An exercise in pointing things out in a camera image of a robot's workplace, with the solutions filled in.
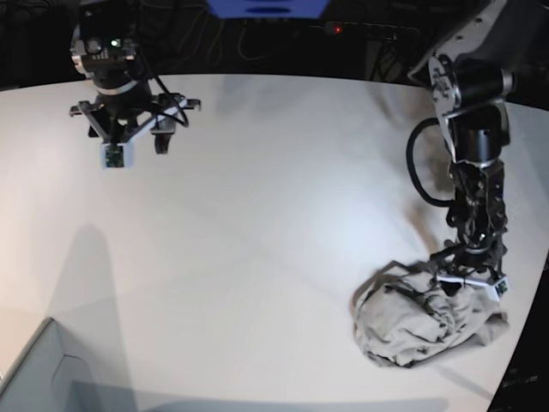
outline cloth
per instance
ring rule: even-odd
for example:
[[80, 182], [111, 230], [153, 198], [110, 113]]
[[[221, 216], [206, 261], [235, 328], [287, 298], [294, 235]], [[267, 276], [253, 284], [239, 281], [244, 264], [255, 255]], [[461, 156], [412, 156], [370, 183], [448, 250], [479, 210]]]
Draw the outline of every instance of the cloth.
[[412, 367], [464, 342], [485, 346], [509, 328], [483, 288], [448, 296], [428, 272], [382, 275], [356, 299], [354, 321], [360, 349], [382, 367]]

